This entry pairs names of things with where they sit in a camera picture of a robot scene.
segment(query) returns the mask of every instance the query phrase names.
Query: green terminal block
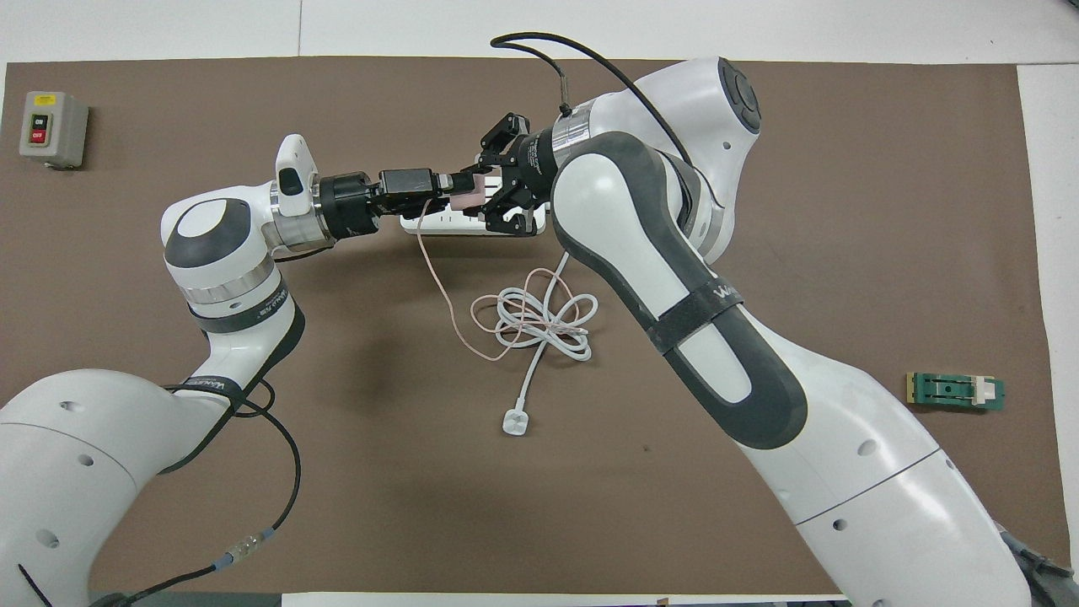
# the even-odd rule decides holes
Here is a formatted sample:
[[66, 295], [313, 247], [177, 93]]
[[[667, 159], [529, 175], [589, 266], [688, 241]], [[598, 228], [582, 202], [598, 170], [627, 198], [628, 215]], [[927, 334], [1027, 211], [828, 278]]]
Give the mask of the green terminal block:
[[1005, 383], [983, 375], [906, 374], [906, 402], [916, 405], [1005, 409]]

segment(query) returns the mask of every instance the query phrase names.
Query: switch box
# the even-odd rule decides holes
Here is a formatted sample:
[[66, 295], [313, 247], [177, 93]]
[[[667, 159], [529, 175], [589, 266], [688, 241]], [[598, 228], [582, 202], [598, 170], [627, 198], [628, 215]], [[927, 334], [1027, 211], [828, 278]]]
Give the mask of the switch box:
[[18, 153], [51, 168], [81, 166], [88, 116], [90, 108], [67, 93], [30, 91]]

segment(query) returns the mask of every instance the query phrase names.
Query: coiled white cable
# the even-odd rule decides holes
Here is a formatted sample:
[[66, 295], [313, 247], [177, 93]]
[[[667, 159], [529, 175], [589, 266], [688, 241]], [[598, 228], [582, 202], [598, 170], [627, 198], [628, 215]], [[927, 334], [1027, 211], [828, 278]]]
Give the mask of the coiled white cable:
[[[424, 205], [423, 212], [426, 213], [426, 205]], [[529, 272], [524, 278], [524, 285], [521, 287], [511, 286], [502, 289], [497, 294], [477, 296], [473, 300], [472, 306], [469, 306], [473, 322], [487, 333], [494, 334], [495, 340], [505, 347], [497, 357], [489, 357], [468, 344], [468, 341], [461, 334], [461, 330], [457, 328], [456, 316], [453, 313], [453, 303], [450, 301], [450, 295], [446, 292], [442, 281], [438, 279], [438, 274], [435, 273], [435, 267], [431, 263], [431, 256], [427, 254], [427, 248], [423, 245], [422, 232], [423, 215], [420, 216], [420, 220], [416, 223], [416, 240], [420, 243], [420, 250], [423, 252], [427, 268], [431, 270], [431, 275], [435, 278], [435, 284], [438, 285], [438, 289], [442, 292], [442, 298], [446, 299], [446, 306], [450, 312], [450, 322], [453, 325], [453, 331], [466, 348], [472, 350], [476, 356], [494, 362], [505, 357], [506, 353], [509, 353], [511, 349], [537, 346], [536, 354], [532, 357], [532, 363], [529, 365], [529, 371], [524, 375], [524, 382], [521, 384], [521, 391], [517, 397], [517, 402], [514, 409], [507, 411], [502, 419], [503, 432], [514, 437], [521, 437], [529, 425], [529, 415], [524, 413], [524, 399], [528, 396], [529, 386], [532, 384], [532, 377], [535, 375], [536, 367], [540, 364], [540, 359], [543, 357], [544, 350], [550, 345], [574, 361], [584, 362], [589, 360], [592, 357], [592, 350], [588, 345], [588, 330], [582, 326], [596, 316], [596, 312], [599, 308], [599, 301], [596, 299], [596, 295], [588, 292], [574, 294], [565, 284], [565, 280], [562, 279], [562, 270], [565, 268], [565, 263], [570, 259], [569, 252], [562, 253], [562, 259], [554, 272], [547, 267], [536, 267]], [[537, 273], [550, 275], [550, 282], [547, 285], [546, 292], [544, 292], [543, 301], [529, 292], [529, 281]], [[550, 298], [555, 292], [556, 285], [562, 286], [566, 301], [557, 314], [552, 314], [549, 307]], [[498, 321], [493, 328], [483, 326], [476, 317], [476, 306], [481, 301], [488, 299], [496, 300], [495, 309], [498, 315]], [[591, 303], [591, 305], [587, 312], [582, 314], [581, 305], [585, 301]], [[507, 334], [511, 334], [513, 340], [509, 340]]]

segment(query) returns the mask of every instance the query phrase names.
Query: black strap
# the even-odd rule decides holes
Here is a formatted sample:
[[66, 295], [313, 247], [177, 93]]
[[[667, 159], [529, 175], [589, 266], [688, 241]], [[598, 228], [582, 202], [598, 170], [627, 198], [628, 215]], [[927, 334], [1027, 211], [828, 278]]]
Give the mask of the black strap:
[[712, 319], [742, 301], [742, 295], [726, 278], [715, 276], [659, 315], [659, 320], [645, 330], [645, 333], [656, 350], [666, 356], [698, 329], [711, 323]]

